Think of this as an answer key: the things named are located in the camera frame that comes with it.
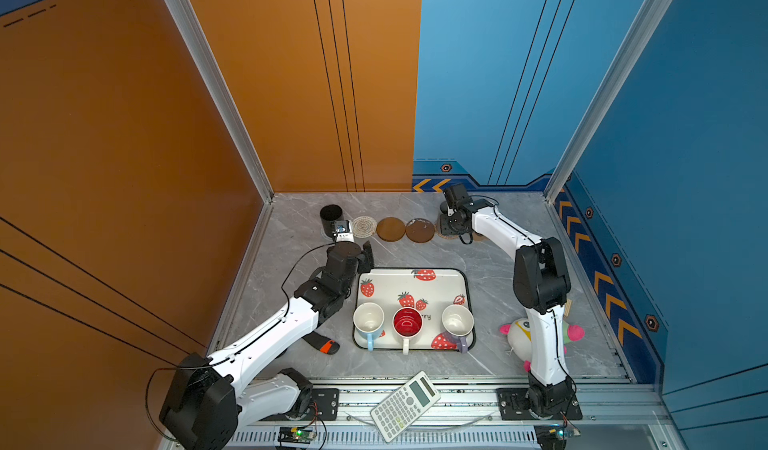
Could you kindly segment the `plain brown wooden coaster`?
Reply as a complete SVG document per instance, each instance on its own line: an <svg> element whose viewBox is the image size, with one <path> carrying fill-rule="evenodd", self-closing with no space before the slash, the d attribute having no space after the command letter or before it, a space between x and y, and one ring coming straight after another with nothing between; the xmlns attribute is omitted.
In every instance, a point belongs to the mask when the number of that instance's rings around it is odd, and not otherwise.
<svg viewBox="0 0 768 450"><path fill-rule="evenodd" d="M396 242L406 234L406 225L397 217L386 217L378 222L376 233L383 241Z"/></svg>

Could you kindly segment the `dark brown scratched coaster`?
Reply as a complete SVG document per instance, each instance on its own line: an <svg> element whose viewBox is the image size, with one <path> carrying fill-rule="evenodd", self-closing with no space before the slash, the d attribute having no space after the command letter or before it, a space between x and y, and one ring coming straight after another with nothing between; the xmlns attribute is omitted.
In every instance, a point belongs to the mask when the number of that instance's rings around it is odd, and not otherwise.
<svg viewBox="0 0 768 450"><path fill-rule="evenodd" d="M430 242L434 234L434 223L425 218L414 218L405 226L405 235L415 243Z"/></svg>

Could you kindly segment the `black mug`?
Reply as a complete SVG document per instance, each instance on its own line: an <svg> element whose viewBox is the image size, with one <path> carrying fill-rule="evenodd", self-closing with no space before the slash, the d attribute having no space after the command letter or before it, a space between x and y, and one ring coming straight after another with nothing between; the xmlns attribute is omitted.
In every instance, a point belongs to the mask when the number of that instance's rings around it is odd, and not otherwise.
<svg viewBox="0 0 768 450"><path fill-rule="evenodd" d="M323 206L319 212L324 234L332 238L335 232L335 222L343 219L343 209L337 204Z"/></svg>

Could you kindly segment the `white mug blue handle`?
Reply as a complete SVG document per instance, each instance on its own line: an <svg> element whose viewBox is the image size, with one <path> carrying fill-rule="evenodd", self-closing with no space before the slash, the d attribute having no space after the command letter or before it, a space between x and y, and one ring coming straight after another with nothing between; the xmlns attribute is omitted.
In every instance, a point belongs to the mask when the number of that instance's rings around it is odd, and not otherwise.
<svg viewBox="0 0 768 450"><path fill-rule="evenodd" d="M365 302L353 314L353 324L366 342L367 350L373 351L375 340L381 335L385 321L383 308L377 303Z"/></svg>

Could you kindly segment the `woven rattan coaster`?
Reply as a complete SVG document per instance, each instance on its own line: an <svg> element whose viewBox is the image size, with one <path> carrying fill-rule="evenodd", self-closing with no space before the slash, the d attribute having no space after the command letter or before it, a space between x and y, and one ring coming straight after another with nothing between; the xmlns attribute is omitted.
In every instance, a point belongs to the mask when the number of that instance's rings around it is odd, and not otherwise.
<svg viewBox="0 0 768 450"><path fill-rule="evenodd" d="M442 232L442 231L440 230L440 228L439 228L439 227L436 227L436 228L435 228L435 234L436 234L437 236L439 236L440 238L443 238L443 239L447 239L447 240L454 240L454 239L458 239L458 238L459 238L459 236L458 236L458 235L453 235L453 234L445 234L444 232Z"/></svg>

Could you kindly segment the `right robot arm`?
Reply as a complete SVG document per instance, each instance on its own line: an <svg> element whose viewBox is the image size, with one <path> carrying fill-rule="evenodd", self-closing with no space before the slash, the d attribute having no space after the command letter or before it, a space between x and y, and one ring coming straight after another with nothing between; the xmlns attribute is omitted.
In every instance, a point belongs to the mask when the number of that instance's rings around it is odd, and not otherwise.
<svg viewBox="0 0 768 450"><path fill-rule="evenodd" d="M483 235L513 259L512 288L531 333L529 409L542 419L565 417L576 388L565 362L563 318L571 281L562 243L523 229L485 199L454 207L442 203L438 226L445 235Z"/></svg>

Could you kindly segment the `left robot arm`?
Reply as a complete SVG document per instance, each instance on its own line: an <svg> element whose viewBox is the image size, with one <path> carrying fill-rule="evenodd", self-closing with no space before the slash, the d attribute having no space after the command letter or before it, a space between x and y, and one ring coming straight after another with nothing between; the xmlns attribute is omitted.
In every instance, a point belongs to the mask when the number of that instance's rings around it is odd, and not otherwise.
<svg viewBox="0 0 768 450"><path fill-rule="evenodd" d="M336 314L354 280L374 266L370 243L327 244L327 261L286 304L245 336L208 356L187 355L173 374L157 418L150 422L165 439L185 449L222 449L236 431L277 414L303 416L312 383L286 368L259 384L254 378L295 342Z"/></svg>

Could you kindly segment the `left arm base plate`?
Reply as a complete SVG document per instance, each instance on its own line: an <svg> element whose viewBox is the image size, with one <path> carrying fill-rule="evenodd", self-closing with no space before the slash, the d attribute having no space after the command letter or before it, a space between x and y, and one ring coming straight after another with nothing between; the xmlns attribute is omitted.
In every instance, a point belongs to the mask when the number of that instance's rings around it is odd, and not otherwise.
<svg viewBox="0 0 768 450"><path fill-rule="evenodd" d="M337 417L340 391L338 388L313 388L302 391L286 412L278 414L281 420L311 420L319 416L323 420L334 421Z"/></svg>

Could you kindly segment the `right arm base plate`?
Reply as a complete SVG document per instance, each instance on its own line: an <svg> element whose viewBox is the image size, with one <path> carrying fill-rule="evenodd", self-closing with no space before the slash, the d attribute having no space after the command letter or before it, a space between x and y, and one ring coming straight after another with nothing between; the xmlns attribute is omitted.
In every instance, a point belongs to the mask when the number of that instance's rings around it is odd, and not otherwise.
<svg viewBox="0 0 768 450"><path fill-rule="evenodd" d="M540 390L537 388L500 388L496 397L503 420L558 420L578 421L583 413L575 392Z"/></svg>

